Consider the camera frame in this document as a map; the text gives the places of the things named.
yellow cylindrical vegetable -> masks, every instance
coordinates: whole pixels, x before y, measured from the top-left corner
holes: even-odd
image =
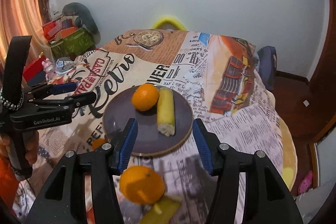
[[[159,90],[157,129],[167,137],[175,134],[174,95],[170,88],[160,88]]]

baseboard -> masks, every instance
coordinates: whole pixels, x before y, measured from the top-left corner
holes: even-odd
[[[289,78],[289,79],[305,82],[307,85],[309,84],[309,80],[306,77],[303,77],[303,76],[300,76],[300,75],[294,75],[294,74],[289,73],[289,72],[284,72],[284,71],[277,70],[276,73],[275,73],[275,76],[280,76],[280,77],[284,77],[284,78]]]

silver screw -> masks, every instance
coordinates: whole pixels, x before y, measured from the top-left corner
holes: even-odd
[[[227,143],[221,143],[221,144],[219,145],[219,148],[220,148],[221,150],[228,150],[228,149],[229,149],[229,145],[228,145]]]
[[[74,154],[75,154],[75,152],[73,150],[69,150],[65,153],[65,156],[67,158],[71,158]]]
[[[104,143],[101,148],[104,150],[109,150],[112,147],[112,145],[110,143]]]
[[[263,158],[263,157],[266,156],[266,154],[265,154],[264,151],[259,150],[259,151],[257,151],[257,156],[258,156],[259,158]]]

cut end of vegetable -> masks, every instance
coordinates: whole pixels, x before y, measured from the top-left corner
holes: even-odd
[[[175,135],[175,126],[169,123],[161,123],[157,126],[157,130],[166,137]]]

gray plate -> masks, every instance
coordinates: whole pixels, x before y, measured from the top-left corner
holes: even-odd
[[[114,97],[103,115],[103,126],[109,138],[122,131],[129,118],[138,122],[138,136],[133,156],[157,156],[178,148],[188,138],[193,123],[193,112],[187,100],[173,90],[175,105],[175,135],[166,137],[159,133],[156,124],[156,106],[146,112],[134,109],[131,98],[138,88],[126,89]]]

